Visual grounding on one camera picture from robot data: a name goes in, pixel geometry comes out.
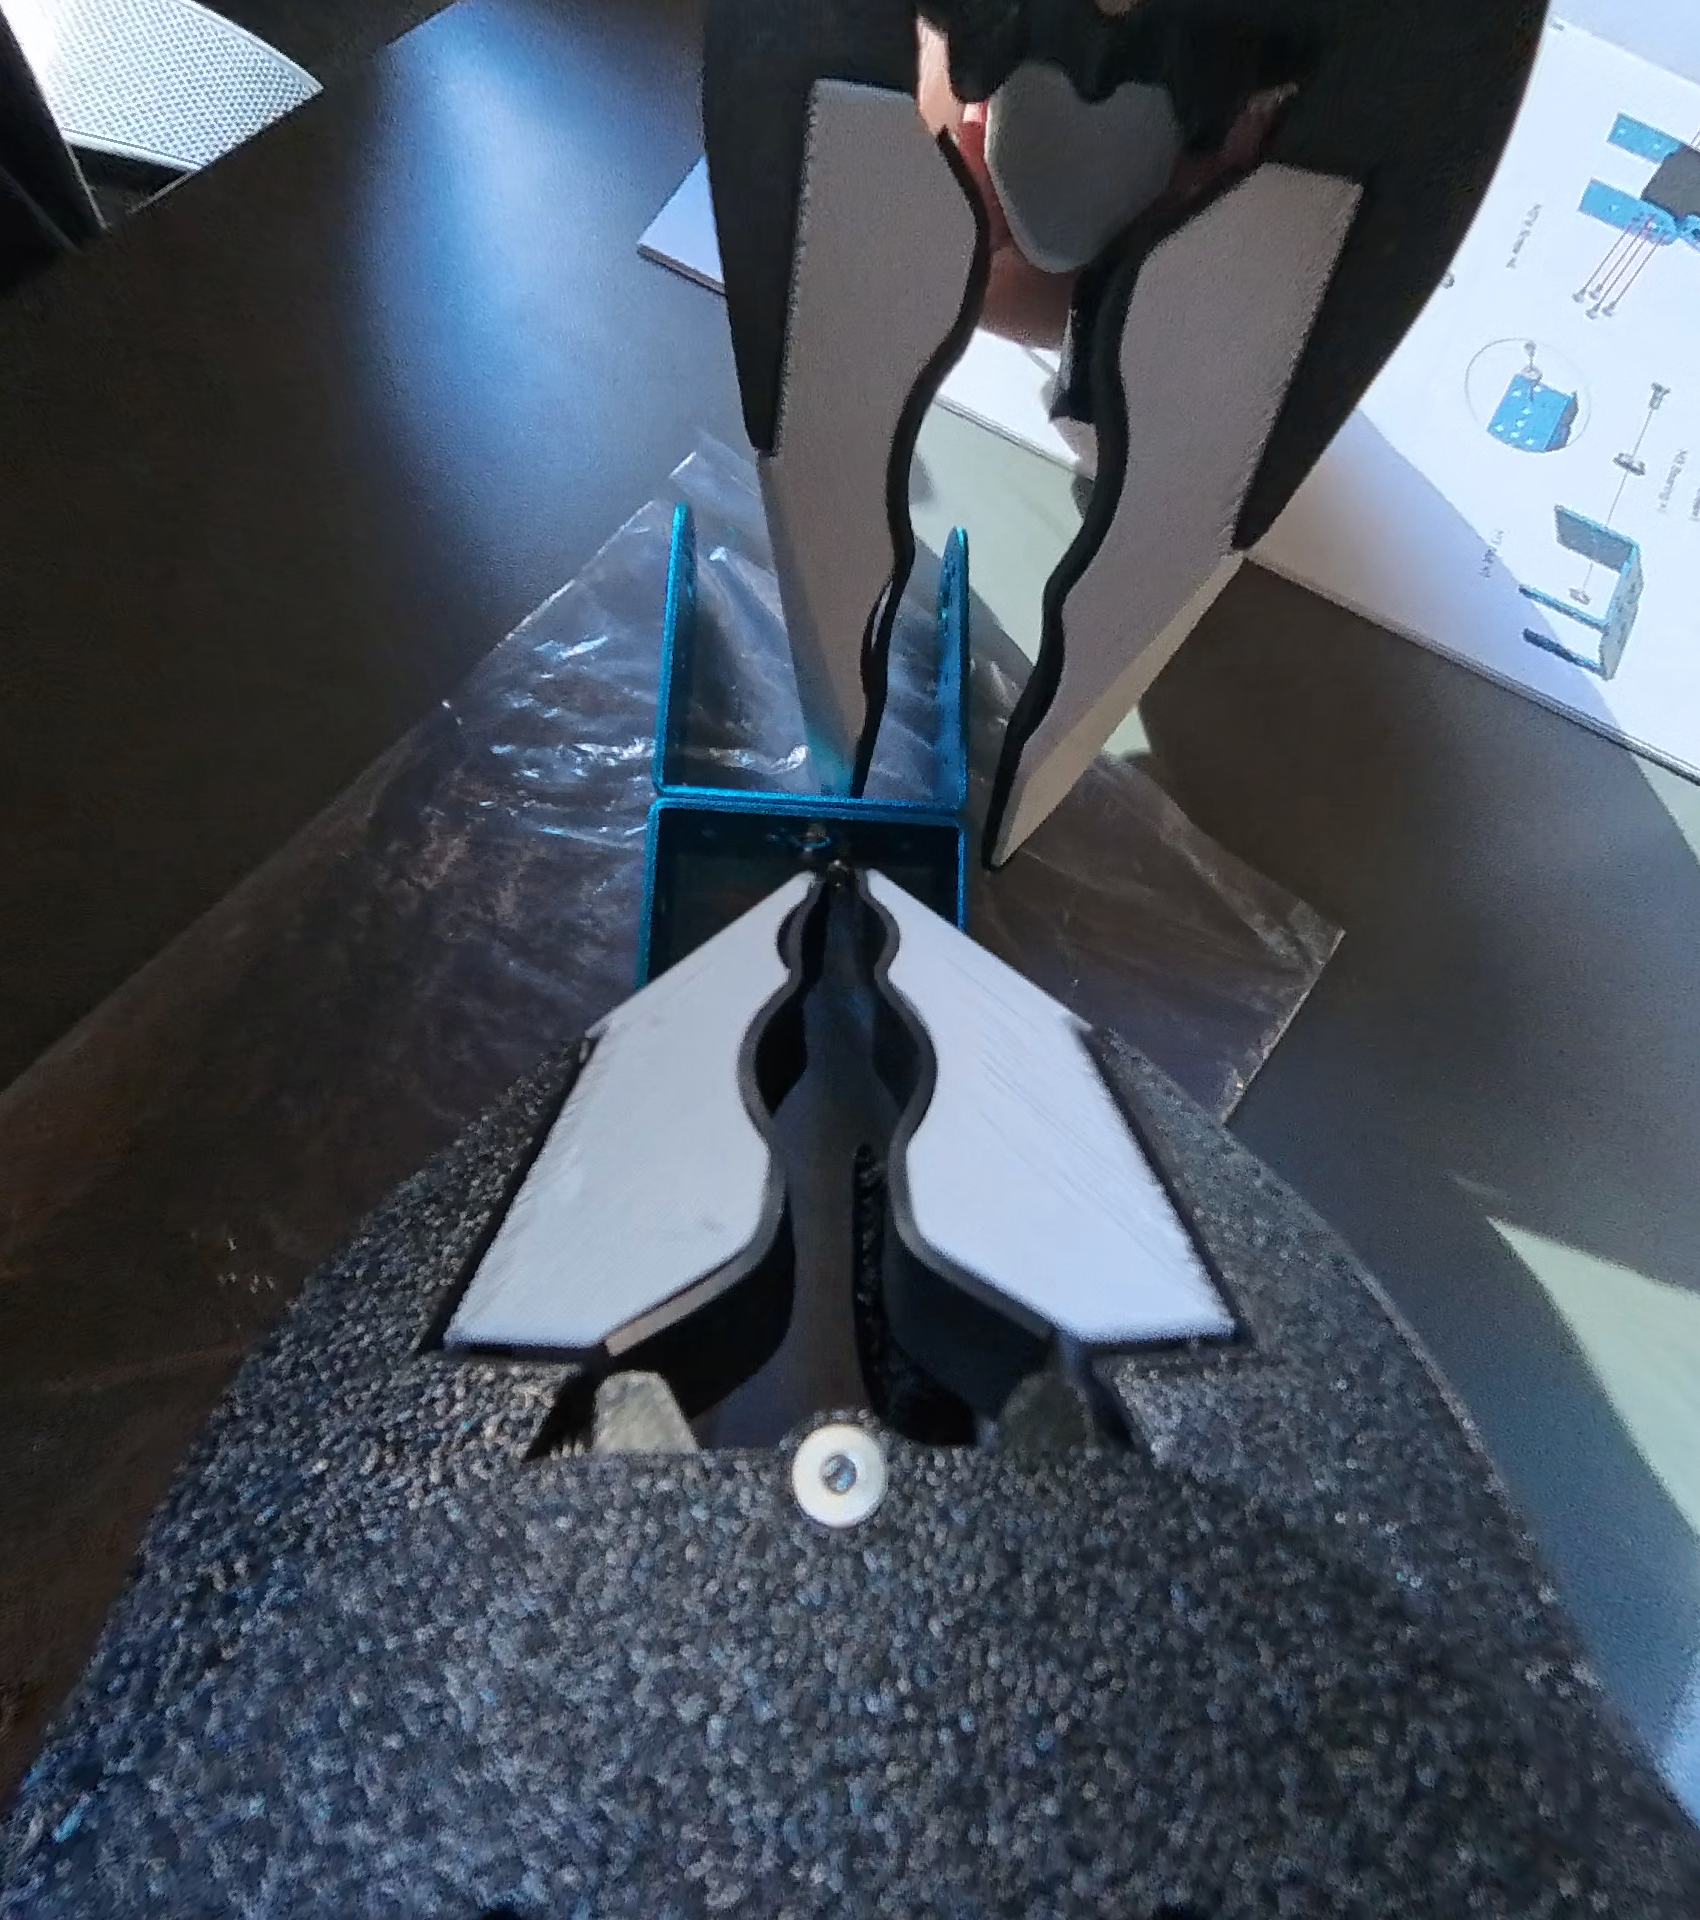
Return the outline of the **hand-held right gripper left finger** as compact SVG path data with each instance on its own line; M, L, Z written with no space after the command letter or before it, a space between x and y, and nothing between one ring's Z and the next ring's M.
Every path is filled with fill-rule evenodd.
M806 1066L826 893L790 877L598 1020L449 1347L617 1357L762 1263L788 1200L770 1117Z

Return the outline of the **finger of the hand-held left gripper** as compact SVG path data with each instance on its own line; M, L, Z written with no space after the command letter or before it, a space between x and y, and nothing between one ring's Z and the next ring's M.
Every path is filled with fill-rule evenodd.
M815 83L766 528L815 778L860 779L885 618L910 580L910 464L981 247L974 201L915 98Z
M990 865L1055 811L1241 567L1238 513L1362 193L1265 162L1116 256L1084 352L1099 469L1007 723Z

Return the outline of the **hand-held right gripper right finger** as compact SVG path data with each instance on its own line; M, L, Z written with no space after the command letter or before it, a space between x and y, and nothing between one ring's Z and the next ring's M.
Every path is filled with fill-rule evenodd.
M863 869L858 890L878 1060L902 1107L889 1174L910 1256L1095 1351L1230 1338L1089 1026L893 877Z

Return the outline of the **blue H-shaped metal bracket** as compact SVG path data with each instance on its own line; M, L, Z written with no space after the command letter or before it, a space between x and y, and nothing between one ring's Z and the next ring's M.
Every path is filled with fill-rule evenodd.
M971 919L971 540L942 552L927 768L900 797L698 784L685 772L696 638L694 513L671 523L637 981L648 983L790 877L877 865L956 928Z

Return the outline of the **person's left hand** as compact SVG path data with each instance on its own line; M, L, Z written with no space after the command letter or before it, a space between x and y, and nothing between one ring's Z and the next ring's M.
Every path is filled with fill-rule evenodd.
M1069 329L1076 275L1039 267L1016 244L987 164L987 103L966 103L950 81L940 33L918 35L916 107L937 134L950 134L983 197L988 282L981 325L1031 348L1058 349Z

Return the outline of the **white instruction booklet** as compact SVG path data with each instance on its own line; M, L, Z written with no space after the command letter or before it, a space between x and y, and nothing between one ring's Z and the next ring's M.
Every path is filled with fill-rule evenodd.
M1262 540L1238 549L1241 567L1274 570L1700 781L1700 3L1633 11L1647 54L1586 27L1619 16L1546 7L1438 287ZM1026 59L987 98L959 96L988 107L987 166L1014 244L1074 285L1060 348L983 327L983 193L956 139L928 128L959 166L979 247L922 419L942 401L1095 486L1084 354L1118 253L1278 164L1297 92L1252 92L1202 146L1163 81L1095 102ZM706 152L642 245L689 265L664 229L693 215L694 193L716 256L706 280L726 289Z

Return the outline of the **clear plastic bag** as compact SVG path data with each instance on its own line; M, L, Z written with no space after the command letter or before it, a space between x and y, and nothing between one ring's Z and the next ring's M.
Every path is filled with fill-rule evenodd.
M0 1495L164 1482L244 1355L359 1220L634 983L673 508L698 537L694 772L805 784L756 484L701 443L447 702L0 1096ZM1101 758L973 883L985 946L1229 1114L1339 932ZM868 1010L777 1124L790 1343L716 1444L864 1401L849 1305L853 1127L887 1121Z

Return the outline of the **white ribbed object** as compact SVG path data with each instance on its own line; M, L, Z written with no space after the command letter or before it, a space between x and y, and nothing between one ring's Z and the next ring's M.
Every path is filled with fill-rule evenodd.
M192 174L318 94L196 2L0 2L66 142Z

